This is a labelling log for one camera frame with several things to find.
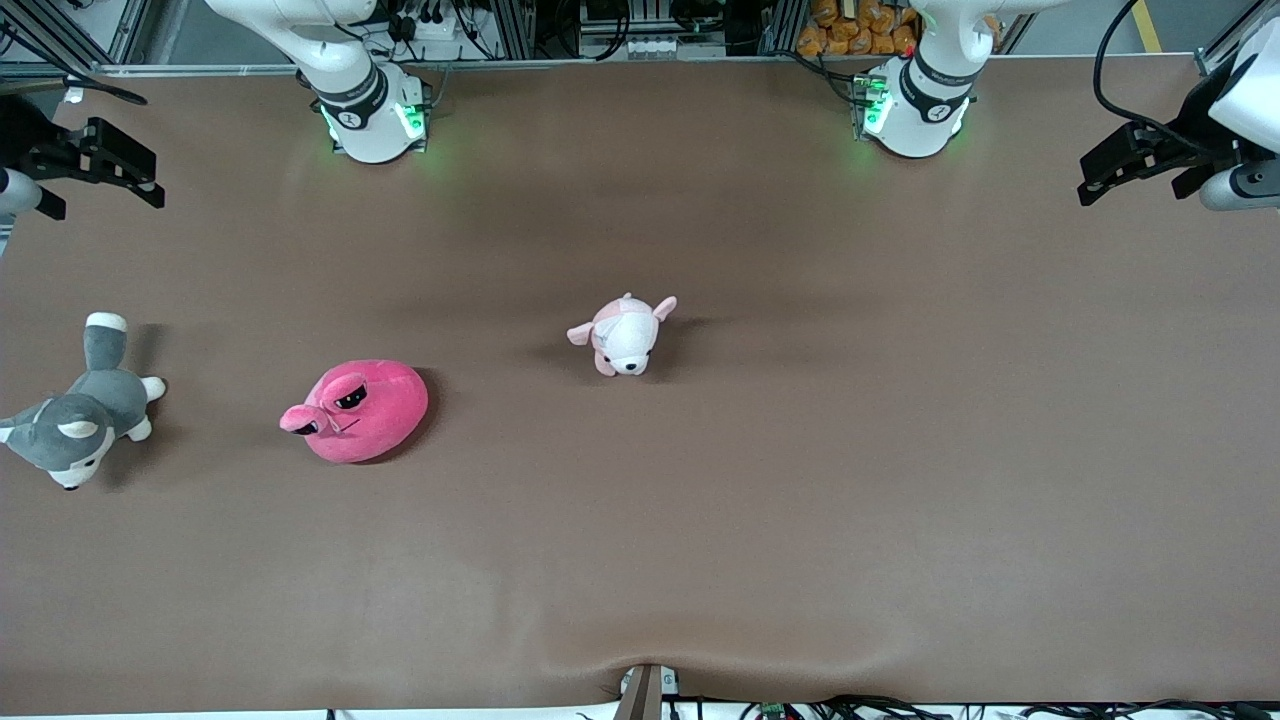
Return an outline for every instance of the brown table surface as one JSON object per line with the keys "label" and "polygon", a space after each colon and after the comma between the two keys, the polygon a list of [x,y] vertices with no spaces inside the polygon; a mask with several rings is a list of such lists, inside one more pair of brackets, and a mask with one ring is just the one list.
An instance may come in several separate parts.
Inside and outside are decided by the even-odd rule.
{"label": "brown table surface", "polygon": [[[790,64],[461,74],[429,151],[328,152],[292,78],[90,96],[169,206],[56,183],[0,274],[0,409],[86,314],[164,375],[64,493],[0,454],[0,711],[1276,697],[1280,222],[1167,178],[1076,204],[1120,120],[1004,60],[938,158]],[[1171,117],[1189,58],[1108,65]],[[680,297],[652,372],[564,329]],[[332,466],[275,423],[425,368],[429,432]]]}

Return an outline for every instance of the plush toy eye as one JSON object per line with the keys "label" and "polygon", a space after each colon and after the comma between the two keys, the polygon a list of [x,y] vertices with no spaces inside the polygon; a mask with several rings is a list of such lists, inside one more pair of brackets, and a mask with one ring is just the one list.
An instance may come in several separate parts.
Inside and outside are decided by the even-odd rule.
{"label": "plush toy eye", "polygon": [[333,404],[343,410],[351,410],[352,407],[360,405],[360,402],[366,397],[369,397],[369,391],[365,389],[365,386],[360,386],[356,388],[356,392],[348,395],[347,397],[339,397],[338,400],[334,400]]}

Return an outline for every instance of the plush toy head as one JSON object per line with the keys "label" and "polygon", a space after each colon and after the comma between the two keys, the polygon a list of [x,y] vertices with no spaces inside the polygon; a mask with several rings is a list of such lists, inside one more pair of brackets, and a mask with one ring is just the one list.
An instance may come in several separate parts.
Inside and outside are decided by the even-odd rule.
{"label": "plush toy head", "polygon": [[394,360],[352,360],[329,370],[280,429],[303,436],[330,462],[370,460],[404,442],[426,415],[426,383]]}
{"label": "plush toy head", "polygon": [[164,395],[160,378],[140,378],[119,369],[127,327],[114,313],[93,313],[84,323],[88,368],[67,395],[0,420],[0,442],[49,473],[65,489],[88,482],[119,436],[133,441],[151,434],[147,402]]}
{"label": "plush toy head", "polygon": [[590,323],[570,329],[568,340],[573,345],[591,343],[595,369],[600,374],[639,375],[649,369],[649,354],[658,341],[658,324],[675,309],[675,297],[650,307],[628,292],[602,307]]}

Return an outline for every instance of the yellow stripe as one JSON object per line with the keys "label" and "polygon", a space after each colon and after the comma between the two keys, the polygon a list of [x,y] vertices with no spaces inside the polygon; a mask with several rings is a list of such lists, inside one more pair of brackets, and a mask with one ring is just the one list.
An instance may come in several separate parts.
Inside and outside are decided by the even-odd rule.
{"label": "yellow stripe", "polygon": [[1164,53],[1160,47],[1160,37],[1156,35],[1156,26],[1151,22],[1151,12],[1147,10],[1147,0],[1138,0],[1138,4],[1133,6],[1133,22],[1138,24],[1142,49],[1147,53]]}

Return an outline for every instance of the small pink plush toy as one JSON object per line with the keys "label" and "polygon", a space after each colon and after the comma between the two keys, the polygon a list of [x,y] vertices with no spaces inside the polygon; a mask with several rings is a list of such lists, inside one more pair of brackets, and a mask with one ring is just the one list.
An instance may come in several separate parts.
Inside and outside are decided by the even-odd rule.
{"label": "small pink plush toy", "polygon": [[649,352],[658,341],[658,323],[675,309],[675,297],[650,307],[628,292],[602,307],[590,323],[568,331],[568,341],[573,345],[591,343],[595,369],[602,375],[639,375],[649,366]]}
{"label": "small pink plush toy", "polygon": [[284,411],[280,429],[305,436],[330,462],[370,460],[404,442],[426,415],[426,383],[394,360],[352,360]]}

